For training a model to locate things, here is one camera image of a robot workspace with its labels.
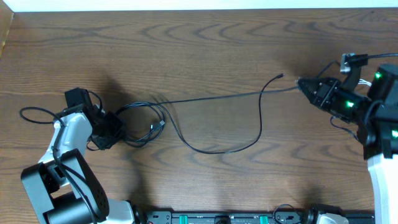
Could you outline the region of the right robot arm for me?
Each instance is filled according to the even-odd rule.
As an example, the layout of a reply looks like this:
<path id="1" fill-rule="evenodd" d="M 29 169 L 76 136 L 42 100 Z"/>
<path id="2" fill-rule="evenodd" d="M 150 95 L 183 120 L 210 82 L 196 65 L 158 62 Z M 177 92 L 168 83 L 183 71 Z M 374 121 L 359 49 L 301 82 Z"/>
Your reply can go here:
<path id="1" fill-rule="evenodd" d="M 313 106 L 357 125 L 373 185 L 375 222 L 397 223 L 397 65 L 380 65 L 367 95 L 332 77 L 301 78 L 297 87 Z"/>

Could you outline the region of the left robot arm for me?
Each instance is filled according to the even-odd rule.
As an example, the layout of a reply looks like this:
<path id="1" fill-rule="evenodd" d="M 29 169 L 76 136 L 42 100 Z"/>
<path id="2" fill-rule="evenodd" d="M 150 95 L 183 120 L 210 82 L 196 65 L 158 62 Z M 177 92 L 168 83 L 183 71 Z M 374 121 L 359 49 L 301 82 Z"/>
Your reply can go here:
<path id="1" fill-rule="evenodd" d="M 91 103 L 69 104 L 52 117 L 48 149 L 21 174 L 39 222 L 139 223 L 130 201 L 108 198 L 84 158 L 89 142 L 104 150 L 118 141 L 119 118 Z"/>

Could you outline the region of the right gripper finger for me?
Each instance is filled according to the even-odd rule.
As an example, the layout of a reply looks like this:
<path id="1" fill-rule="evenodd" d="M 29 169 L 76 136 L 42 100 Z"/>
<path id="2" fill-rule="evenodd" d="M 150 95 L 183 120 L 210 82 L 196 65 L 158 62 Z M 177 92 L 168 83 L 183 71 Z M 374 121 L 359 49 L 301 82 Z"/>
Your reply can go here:
<path id="1" fill-rule="evenodd" d="M 317 90 L 316 87 L 298 86 L 298 89 L 304 94 L 304 96 L 309 100 L 309 102 L 311 103 L 314 102 L 314 100 L 316 99 L 316 93 L 315 93 L 315 91 Z"/>
<path id="2" fill-rule="evenodd" d="M 319 86 L 318 79 L 300 78 L 297 80 L 297 86 L 300 90 L 317 90 Z"/>

